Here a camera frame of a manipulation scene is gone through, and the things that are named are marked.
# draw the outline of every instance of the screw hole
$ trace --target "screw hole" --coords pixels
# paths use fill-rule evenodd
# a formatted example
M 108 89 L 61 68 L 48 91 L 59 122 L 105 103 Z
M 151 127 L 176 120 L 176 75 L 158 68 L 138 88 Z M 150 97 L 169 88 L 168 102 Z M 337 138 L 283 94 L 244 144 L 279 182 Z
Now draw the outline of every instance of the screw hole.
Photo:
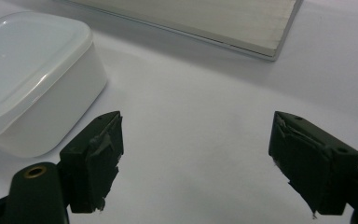
M 46 172 L 46 166 L 35 166 L 30 168 L 24 173 L 24 177 L 27 179 L 32 179 L 41 176 Z
M 339 152 L 342 152 L 342 153 L 347 153 L 348 152 L 348 150 L 346 148 L 343 148 L 343 147 L 339 147 L 339 148 L 337 148 L 337 150 Z

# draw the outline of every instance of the white table surface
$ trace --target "white table surface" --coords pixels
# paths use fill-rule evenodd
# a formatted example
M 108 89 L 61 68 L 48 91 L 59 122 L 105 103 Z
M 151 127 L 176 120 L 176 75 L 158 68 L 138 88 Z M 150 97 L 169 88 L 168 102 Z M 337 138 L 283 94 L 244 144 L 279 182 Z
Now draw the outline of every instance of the white table surface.
M 125 154 L 103 212 L 71 223 L 349 223 L 312 213 L 268 155 L 272 116 L 304 117 L 358 149 L 358 1 L 305 0 L 280 58 L 258 60 L 186 36 L 52 0 L 0 0 L 87 23 L 109 83 L 51 152 L 0 152 L 11 177 L 59 152 L 96 116 L 120 110 Z

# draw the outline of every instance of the white board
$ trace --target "white board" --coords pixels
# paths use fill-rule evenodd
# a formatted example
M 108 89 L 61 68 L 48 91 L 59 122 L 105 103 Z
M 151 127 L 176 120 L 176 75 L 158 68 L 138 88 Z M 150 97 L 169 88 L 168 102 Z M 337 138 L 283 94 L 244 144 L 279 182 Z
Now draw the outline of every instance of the white board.
M 275 60 L 302 0 L 71 0 Z

